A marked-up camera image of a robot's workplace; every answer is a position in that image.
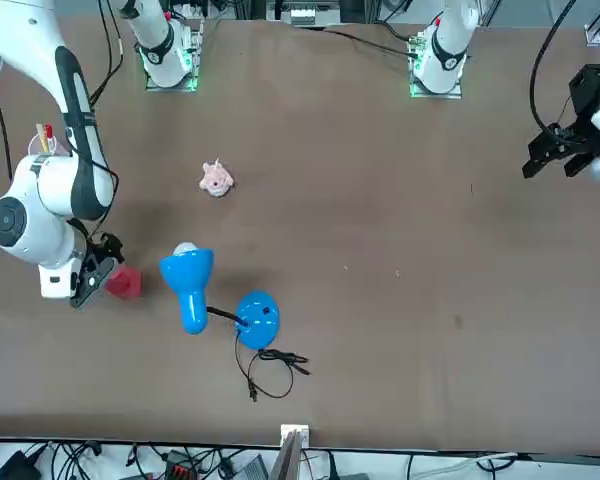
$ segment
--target brown table surface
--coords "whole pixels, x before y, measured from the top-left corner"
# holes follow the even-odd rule
[[[95,88],[99,20],[62,27]],[[275,444],[305,423],[321,446],[600,453],[600,184],[520,170],[546,30],[477,33],[464,99],[447,101],[410,100],[404,59],[345,38],[207,27],[198,94],[145,93],[128,55],[97,107],[122,179],[106,227],[144,297],[75,312],[0,251],[0,434]],[[557,35],[547,122],[594,57],[582,32]],[[35,122],[61,130],[35,82],[7,67],[0,86],[16,159]],[[222,199],[197,186],[216,157],[237,179]],[[279,302],[274,347],[312,372],[289,397],[251,402],[224,321],[184,333],[158,262],[185,240],[215,251],[210,304],[254,289]],[[286,388],[280,364],[255,373]]]

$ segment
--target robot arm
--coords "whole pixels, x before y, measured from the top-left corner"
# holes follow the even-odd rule
[[[427,46],[414,73],[425,89],[445,94],[455,87],[479,20],[475,0],[446,0],[439,22],[432,23],[421,34]]]
[[[94,272],[99,280],[104,258],[99,255],[94,264],[97,246],[79,222],[67,219],[100,218],[111,205],[114,185],[80,65],[64,44],[52,0],[0,0],[0,56],[49,91],[72,147],[70,157],[28,155],[19,162],[0,198],[0,247],[38,264],[42,296],[90,294],[81,282]]]
[[[167,21],[159,0],[112,0],[128,20],[138,39],[147,74],[162,88],[177,85],[192,71],[184,52],[192,47],[191,29],[177,20]]]

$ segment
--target pink toy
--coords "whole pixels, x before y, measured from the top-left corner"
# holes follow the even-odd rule
[[[204,163],[204,177],[200,180],[200,188],[214,197],[221,197],[233,186],[233,178],[217,158],[215,163]]]

